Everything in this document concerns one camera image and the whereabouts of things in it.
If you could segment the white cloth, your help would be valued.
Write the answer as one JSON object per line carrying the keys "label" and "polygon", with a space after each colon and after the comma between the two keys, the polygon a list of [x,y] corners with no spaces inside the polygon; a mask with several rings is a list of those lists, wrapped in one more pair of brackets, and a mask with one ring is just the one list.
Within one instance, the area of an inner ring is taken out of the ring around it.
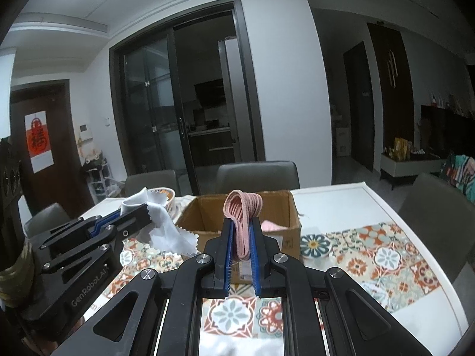
{"label": "white cloth", "polygon": [[161,252],[172,252],[185,256],[196,255],[198,235],[177,227],[163,206],[148,200],[147,190],[147,187],[144,187],[121,203],[121,214],[132,211],[136,206],[147,205],[147,215],[150,221],[134,233],[133,237]]}

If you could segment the white low cabinet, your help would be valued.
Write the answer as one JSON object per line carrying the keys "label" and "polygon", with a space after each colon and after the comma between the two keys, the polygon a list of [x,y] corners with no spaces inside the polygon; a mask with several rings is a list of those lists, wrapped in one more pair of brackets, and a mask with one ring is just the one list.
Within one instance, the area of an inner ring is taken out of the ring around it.
{"label": "white low cabinet", "polygon": [[416,178],[422,173],[437,174],[440,172],[444,159],[434,157],[422,157],[409,160],[398,160],[389,152],[381,154],[379,180],[386,179],[391,189],[400,182],[406,182],[410,178]]}

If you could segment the grey chair back centre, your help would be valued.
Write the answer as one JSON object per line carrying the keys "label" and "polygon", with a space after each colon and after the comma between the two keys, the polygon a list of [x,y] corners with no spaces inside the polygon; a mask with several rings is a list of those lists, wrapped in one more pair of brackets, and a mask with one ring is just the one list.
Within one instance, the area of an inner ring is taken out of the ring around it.
{"label": "grey chair back centre", "polygon": [[221,165],[217,170],[216,194],[296,189],[300,189],[300,179],[292,161],[240,162]]}

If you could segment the black sliding glass door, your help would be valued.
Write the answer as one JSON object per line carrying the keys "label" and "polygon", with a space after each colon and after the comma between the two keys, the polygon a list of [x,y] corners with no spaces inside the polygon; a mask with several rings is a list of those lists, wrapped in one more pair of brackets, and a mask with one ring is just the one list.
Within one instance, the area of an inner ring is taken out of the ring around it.
{"label": "black sliding glass door", "polygon": [[128,175],[173,170],[183,193],[207,195],[220,166],[265,158],[242,0],[208,2],[150,24],[109,56]]}

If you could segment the dark wooden door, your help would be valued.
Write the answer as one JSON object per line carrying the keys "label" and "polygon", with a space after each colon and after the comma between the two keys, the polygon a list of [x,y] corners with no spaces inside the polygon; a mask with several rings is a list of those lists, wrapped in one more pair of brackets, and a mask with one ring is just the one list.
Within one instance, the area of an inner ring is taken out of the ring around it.
{"label": "dark wooden door", "polygon": [[68,80],[12,88],[10,129],[32,214],[59,203],[76,218],[94,205],[77,152]]}

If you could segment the dusty pink knit item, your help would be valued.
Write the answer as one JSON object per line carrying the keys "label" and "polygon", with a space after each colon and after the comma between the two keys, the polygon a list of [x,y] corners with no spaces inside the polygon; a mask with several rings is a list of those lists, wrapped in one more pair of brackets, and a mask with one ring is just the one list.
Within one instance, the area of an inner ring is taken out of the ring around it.
{"label": "dusty pink knit item", "polygon": [[250,257],[250,222],[259,216],[261,210],[262,197],[256,193],[232,190],[225,199],[223,215],[234,224],[233,257],[237,261]]}

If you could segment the grey chair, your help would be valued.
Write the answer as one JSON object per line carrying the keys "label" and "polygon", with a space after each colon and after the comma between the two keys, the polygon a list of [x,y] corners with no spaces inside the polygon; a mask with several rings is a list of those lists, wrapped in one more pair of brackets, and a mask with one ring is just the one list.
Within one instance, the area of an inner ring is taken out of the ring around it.
{"label": "grey chair", "polygon": [[174,170],[157,170],[130,175],[125,181],[124,195],[129,197],[138,193],[144,187],[147,187],[147,189],[167,187],[173,189],[177,196],[181,195],[180,185]]}
{"label": "grey chair", "polygon": [[52,203],[28,220],[23,230],[26,237],[31,238],[70,220],[69,215],[59,203]]}
{"label": "grey chair", "polygon": [[453,282],[474,247],[474,205],[446,181],[422,173],[398,215],[432,253]]}
{"label": "grey chair", "polygon": [[296,189],[300,189],[300,179],[292,161],[240,162],[221,165],[217,170],[216,194]]}

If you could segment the white fruit basket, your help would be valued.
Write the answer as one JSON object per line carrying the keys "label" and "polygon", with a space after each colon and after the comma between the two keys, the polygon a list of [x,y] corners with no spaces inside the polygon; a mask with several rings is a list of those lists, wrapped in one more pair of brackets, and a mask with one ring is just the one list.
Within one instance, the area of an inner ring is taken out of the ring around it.
{"label": "white fruit basket", "polygon": [[167,213],[173,217],[175,215],[175,191],[168,187],[156,187],[147,190],[148,200],[163,206]]}

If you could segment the white wall intercom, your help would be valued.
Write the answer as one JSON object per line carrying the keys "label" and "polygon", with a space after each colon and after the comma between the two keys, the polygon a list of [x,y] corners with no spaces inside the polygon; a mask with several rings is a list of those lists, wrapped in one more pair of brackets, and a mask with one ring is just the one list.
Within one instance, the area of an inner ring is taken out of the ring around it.
{"label": "white wall intercom", "polygon": [[90,129],[90,126],[88,124],[80,125],[79,132],[80,132],[80,139],[83,142],[91,141],[94,138],[92,130]]}

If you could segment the white shoe rack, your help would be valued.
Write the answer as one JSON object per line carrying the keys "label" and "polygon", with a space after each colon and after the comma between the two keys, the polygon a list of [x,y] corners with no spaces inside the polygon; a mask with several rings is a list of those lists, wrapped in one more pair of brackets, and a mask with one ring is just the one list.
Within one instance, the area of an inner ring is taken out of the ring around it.
{"label": "white shoe rack", "polygon": [[95,204],[113,194],[113,178],[102,152],[87,156],[81,169]]}

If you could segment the colourful clothes pile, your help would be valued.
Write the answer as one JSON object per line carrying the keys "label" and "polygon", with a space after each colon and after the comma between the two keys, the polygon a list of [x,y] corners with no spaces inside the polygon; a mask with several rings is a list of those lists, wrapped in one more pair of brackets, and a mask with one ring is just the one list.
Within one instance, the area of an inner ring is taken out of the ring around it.
{"label": "colourful clothes pile", "polygon": [[475,200],[475,160],[467,155],[450,154],[440,178],[457,188],[471,203]]}

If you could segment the grey chair left side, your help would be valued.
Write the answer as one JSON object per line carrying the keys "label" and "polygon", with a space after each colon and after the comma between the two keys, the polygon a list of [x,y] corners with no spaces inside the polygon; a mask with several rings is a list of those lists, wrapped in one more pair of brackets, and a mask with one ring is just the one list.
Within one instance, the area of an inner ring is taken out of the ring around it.
{"label": "grey chair left side", "polygon": [[69,215],[59,203],[52,203],[28,220],[23,230],[26,237],[31,238],[70,220]]}

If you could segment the pink fuzzy fabric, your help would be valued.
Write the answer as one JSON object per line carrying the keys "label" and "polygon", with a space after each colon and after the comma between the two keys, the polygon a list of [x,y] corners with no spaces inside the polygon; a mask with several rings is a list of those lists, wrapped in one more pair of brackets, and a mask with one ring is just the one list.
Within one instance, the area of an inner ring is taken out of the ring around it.
{"label": "pink fuzzy fabric", "polygon": [[280,226],[269,220],[264,220],[261,222],[261,229],[265,233],[276,232],[276,231],[286,231],[287,227]]}

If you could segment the grey chair right side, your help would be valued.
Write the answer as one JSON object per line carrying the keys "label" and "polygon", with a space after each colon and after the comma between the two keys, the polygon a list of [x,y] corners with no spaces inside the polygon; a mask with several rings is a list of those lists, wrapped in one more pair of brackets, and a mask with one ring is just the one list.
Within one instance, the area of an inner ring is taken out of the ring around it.
{"label": "grey chair right side", "polygon": [[422,173],[398,215],[432,253],[453,282],[474,247],[474,205],[446,181]]}

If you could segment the red fu door poster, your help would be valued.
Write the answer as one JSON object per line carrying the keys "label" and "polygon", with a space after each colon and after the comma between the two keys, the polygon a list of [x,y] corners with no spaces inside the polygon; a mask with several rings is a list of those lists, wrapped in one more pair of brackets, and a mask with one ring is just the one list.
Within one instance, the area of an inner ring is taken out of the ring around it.
{"label": "red fu door poster", "polygon": [[54,165],[46,111],[24,117],[26,146],[34,174]]}

